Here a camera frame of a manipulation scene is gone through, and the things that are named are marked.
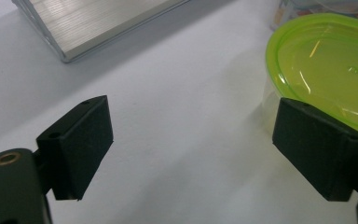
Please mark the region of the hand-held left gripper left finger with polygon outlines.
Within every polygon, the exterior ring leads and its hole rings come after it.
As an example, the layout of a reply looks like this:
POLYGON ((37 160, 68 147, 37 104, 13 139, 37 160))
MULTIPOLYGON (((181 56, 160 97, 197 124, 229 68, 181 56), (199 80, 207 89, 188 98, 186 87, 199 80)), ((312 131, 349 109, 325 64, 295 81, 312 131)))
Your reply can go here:
POLYGON ((58 200, 82 199, 113 142, 107 97, 76 105, 36 138, 43 191, 58 200))

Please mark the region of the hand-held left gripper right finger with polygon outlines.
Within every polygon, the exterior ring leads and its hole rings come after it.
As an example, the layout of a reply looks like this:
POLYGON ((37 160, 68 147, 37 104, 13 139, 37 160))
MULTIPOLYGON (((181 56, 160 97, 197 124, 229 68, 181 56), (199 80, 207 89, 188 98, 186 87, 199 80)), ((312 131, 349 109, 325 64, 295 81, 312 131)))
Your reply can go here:
POLYGON ((282 98, 272 143, 326 200, 346 202, 358 192, 358 131, 352 127, 282 98))

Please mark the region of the green lidded plastic container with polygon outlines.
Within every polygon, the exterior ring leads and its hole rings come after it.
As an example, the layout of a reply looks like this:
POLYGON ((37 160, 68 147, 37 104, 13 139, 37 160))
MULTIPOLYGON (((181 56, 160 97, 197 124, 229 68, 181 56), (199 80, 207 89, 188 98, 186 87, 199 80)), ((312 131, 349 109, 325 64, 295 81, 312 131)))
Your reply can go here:
POLYGON ((358 131, 358 19, 322 13, 288 21, 270 37, 265 62, 262 116, 269 132, 282 97, 358 131))

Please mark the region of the white wire shelf rack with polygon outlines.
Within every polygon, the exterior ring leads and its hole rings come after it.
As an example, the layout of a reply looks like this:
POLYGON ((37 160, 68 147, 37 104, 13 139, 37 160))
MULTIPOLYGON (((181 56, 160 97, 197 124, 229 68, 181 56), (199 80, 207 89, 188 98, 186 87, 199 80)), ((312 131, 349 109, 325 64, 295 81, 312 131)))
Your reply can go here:
POLYGON ((70 63, 188 0, 11 0, 70 63))

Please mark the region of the clear lidded food container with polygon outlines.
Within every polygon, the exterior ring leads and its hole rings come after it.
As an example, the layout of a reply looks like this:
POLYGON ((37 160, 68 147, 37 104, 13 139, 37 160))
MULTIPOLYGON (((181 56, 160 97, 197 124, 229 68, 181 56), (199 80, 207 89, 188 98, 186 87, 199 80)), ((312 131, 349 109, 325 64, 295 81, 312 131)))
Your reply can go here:
POLYGON ((358 0, 279 0, 270 27, 276 30, 287 22, 318 23, 339 18, 358 20, 358 0))

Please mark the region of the light grey table mat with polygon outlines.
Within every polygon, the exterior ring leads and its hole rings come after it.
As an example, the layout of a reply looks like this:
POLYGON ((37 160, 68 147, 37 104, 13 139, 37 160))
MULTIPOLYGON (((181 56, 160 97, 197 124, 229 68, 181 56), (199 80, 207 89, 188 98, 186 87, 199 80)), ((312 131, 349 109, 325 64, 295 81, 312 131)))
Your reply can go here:
POLYGON ((63 63, 0 0, 0 152, 108 98, 114 144, 54 224, 356 224, 272 145, 261 117, 277 0, 191 0, 63 63))

